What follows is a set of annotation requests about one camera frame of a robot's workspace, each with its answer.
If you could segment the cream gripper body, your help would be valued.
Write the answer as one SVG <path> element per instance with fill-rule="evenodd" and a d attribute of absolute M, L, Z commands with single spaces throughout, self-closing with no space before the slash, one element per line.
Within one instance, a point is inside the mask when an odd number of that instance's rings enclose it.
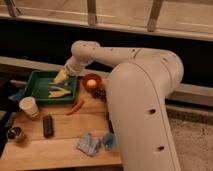
<path fill-rule="evenodd" d="M 82 70 L 81 61 L 76 57 L 67 60 L 64 67 L 58 72 L 54 78 L 54 83 L 59 84 L 68 79 L 70 76 L 76 76 Z"/>

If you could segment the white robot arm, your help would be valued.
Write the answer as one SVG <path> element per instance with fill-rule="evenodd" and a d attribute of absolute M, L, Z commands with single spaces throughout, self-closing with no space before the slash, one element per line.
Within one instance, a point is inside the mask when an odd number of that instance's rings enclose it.
<path fill-rule="evenodd" d="M 124 171 L 181 171 L 165 107 L 183 78 L 180 58 L 168 50 L 102 47 L 94 41 L 74 42 L 71 53 L 56 83 L 94 61 L 113 68 L 107 105 Z"/>

